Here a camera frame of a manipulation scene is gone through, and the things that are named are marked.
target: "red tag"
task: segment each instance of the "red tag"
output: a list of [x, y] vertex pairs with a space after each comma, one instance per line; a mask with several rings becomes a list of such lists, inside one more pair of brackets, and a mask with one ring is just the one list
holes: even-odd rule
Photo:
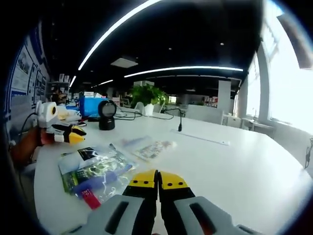
[[99, 200], [95, 197], [95, 195], [89, 190], [82, 191], [82, 196], [84, 201], [88, 204], [88, 206], [94, 210], [101, 206]]

